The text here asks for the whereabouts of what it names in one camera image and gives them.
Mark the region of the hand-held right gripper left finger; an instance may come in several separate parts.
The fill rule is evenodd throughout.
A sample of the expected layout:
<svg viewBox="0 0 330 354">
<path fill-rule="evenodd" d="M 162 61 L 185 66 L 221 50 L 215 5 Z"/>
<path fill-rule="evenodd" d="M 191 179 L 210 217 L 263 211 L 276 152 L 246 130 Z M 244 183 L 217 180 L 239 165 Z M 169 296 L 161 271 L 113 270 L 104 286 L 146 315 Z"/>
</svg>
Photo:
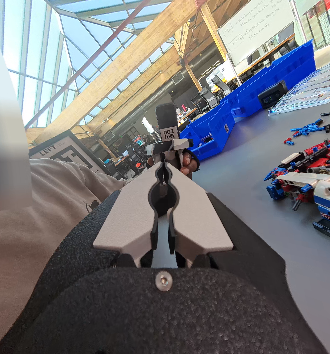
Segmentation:
<svg viewBox="0 0 330 354">
<path fill-rule="evenodd" d="M 106 217 L 93 247 L 141 258 L 158 244 L 159 201 L 164 197 L 163 163 L 158 162 L 124 186 Z"/>
</svg>

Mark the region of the grey desk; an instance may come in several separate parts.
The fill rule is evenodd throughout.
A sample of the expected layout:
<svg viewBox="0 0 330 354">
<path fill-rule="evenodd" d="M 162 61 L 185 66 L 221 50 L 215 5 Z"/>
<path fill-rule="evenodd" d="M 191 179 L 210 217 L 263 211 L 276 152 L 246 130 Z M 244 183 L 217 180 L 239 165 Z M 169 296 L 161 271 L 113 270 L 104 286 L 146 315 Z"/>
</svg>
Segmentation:
<svg viewBox="0 0 330 354">
<path fill-rule="evenodd" d="M 330 138 L 325 130 L 292 137 L 298 129 L 322 119 L 330 124 L 330 102 L 268 116 L 260 110 L 239 118 L 222 153 L 201 162 L 194 181 L 213 193 L 286 261 L 287 281 L 297 306 L 330 353 L 330 237 L 314 229 L 321 219 L 313 204 L 293 211 L 293 201 L 274 201 L 264 177 L 295 152 Z M 294 145 L 283 144 L 292 138 Z"/>
</svg>

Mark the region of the toy brick vehicle model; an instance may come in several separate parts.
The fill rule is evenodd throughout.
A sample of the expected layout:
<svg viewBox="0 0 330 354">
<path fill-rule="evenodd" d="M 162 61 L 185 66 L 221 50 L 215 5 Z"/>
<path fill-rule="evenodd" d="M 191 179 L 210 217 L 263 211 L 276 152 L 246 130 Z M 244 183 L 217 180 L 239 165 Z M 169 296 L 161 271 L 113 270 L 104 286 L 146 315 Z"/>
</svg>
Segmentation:
<svg viewBox="0 0 330 354">
<path fill-rule="evenodd" d="M 291 154 L 264 181 L 270 181 L 266 189 L 273 200 L 289 198 L 294 211 L 314 203 L 322 218 L 330 221 L 330 139 Z"/>
</svg>

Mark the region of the black office chair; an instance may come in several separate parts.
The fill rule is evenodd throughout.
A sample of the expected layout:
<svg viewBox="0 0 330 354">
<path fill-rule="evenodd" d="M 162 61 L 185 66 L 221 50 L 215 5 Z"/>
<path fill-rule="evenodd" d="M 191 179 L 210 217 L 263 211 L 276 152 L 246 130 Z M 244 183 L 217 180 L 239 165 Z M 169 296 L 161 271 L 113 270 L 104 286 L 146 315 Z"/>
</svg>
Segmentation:
<svg viewBox="0 0 330 354">
<path fill-rule="evenodd" d="M 203 87 L 203 89 L 199 92 L 199 95 L 206 101 L 210 110 L 220 104 L 217 97 L 211 92 L 211 90 L 207 89 L 207 87 Z"/>
<path fill-rule="evenodd" d="M 218 75 L 215 75 L 212 79 L 212 82 L 218 87 L 220 88 L 220 90 L 223 92 L 224 97 L 226 97 L 227 95 L 229 95 L 232 90 L 231 88 L 228 86 L 228 84 L 224 83 L 223 80 L 221 80 Z"/>
</svg>

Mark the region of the person's left forearm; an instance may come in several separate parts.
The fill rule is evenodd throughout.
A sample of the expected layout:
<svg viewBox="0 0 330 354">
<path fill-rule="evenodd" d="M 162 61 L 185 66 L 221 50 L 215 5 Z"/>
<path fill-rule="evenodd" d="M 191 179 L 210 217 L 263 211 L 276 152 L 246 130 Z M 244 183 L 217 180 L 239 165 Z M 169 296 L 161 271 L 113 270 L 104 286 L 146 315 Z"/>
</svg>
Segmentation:
<svg viewBox="0 0 330 354">
<path fill-rule="evenodd" d="M 31 159 L 30 169 L 33 203 L 24 209 L 24 219 L 40 223 L 76 225 L 93 201 L 104 201 L 131 181 L 49 158 Z"/>
</svg>

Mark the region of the large blue plastic bin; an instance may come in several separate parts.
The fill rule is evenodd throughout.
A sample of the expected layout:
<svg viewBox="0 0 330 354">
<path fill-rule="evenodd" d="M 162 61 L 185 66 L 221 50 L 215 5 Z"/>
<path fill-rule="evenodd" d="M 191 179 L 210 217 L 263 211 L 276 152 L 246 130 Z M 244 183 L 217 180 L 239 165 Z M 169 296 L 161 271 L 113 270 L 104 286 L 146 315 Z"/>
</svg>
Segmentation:
<svg viewBox="0 0 330 354">
<path fill-rule="evenodd" d="M 316 70 L 313 40 L 273 61 L 220 101 L 228 102 L 233 117 L 249 117 L 260 109 L 258 94 L 285 80 L 288 91 Z"/>
</svg>

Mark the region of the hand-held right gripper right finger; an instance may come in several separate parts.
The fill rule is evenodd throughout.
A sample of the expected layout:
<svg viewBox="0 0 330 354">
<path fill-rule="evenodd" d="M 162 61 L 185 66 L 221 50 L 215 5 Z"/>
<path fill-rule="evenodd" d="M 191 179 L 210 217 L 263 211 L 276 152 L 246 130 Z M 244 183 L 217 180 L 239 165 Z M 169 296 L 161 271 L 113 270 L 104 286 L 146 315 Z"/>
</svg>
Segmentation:
<svg viewBox="0 0 330 354">
<path fill-rule="evenodd" d="M 165 163 L 165 167 L 171 175 L 168 186 L 176 195 L 169 214 L 174 250 L 185 259 L 185 266 L 192 267 L 197 256 L 233 250 L 233 242 L 207 192 L 172 165 Z"/>
</svg>

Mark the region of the whiteboard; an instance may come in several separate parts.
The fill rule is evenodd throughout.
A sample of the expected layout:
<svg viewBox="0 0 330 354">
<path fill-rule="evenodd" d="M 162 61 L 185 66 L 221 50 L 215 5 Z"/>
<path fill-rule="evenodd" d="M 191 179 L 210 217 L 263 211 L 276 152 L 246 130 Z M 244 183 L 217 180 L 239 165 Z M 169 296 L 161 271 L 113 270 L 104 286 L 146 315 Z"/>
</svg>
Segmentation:
<svg viewBox="0 0 330 354">
<path fill-rule="evenodd" d="M 236 67 L 293 21 L 288 0 L 252 0 L 217 32 Z"/>
</svg>

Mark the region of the framed black white marker tag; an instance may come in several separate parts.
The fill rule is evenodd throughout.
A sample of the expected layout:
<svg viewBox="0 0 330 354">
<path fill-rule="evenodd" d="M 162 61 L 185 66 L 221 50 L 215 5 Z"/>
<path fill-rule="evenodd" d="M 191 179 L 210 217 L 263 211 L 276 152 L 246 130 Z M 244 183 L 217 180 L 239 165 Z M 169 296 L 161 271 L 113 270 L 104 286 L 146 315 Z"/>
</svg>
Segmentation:
<svg viewBox="0 0 330 354">
<path fill-rule="evenodd" d="M 89 168 L 96 173 L 112 176 L 100 158 L 67 130 L 29 150 L 30 159 L 50 158 L 59 162 L 73 162 Z"/>
</svg>

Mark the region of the printed instruction sheet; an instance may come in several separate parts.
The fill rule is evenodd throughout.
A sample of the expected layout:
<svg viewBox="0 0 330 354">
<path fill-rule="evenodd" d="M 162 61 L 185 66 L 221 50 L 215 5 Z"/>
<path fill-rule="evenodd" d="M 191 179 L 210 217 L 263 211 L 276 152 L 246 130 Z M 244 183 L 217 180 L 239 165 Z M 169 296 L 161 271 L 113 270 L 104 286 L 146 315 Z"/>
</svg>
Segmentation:
<svg viewBox="0 0 330 354">
<path fill-rule="evenodd" d="M 268 110 L 268 116 L 330 102 L 330 63 L 301 80 Z"/>
</svg>

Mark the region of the person's left hand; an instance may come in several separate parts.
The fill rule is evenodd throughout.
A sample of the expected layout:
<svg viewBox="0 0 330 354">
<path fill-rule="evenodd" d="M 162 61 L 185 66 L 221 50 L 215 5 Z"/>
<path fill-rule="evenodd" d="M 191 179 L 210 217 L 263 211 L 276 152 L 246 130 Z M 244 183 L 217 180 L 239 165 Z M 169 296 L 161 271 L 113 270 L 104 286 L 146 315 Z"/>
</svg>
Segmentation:
<svg viewBox="0 0 330 354">
<path fill-rule="evenodd" d="M 154 158 L 149 157 L 146 162 L 146 170 L 149 170 L 154 164 Z M 192 180 L 192 174 L 193 172 L 197 171 L 198 168 L 199 162 L 189 152 L 184 152 L 180 172 L 186 175 L 190 180 Z"/>
</svg>

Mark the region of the small blue plastic bin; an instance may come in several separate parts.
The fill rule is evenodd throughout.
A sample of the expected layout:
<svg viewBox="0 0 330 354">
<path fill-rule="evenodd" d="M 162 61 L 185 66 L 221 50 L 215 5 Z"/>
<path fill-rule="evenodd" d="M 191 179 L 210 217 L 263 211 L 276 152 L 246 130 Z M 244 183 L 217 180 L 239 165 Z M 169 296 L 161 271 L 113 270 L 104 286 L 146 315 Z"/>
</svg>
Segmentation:
<svg viewBox="0 0 330 354">
<path fill-rule="evenodd" d="M 230 106 L 224 102 L 187 125 L 180 138 L 193 140 L 190 150 L 202 161 L 223 151 L 234 125 Z"/>
</svg>

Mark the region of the person's beige sweatshirt torso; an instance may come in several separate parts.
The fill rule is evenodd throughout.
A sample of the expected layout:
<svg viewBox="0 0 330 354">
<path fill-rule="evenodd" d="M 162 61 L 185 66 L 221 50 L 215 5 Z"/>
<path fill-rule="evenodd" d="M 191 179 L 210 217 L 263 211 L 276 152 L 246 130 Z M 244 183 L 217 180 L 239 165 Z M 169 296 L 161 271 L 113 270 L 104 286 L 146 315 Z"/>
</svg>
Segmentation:
<svg viewBox="0 0 330 354">
<path fill-rule="evenodd" d="M 0 339 L 25 307 L 57 246 L 89 211 L 84 203 L 0 211 Z"/>
</svg>

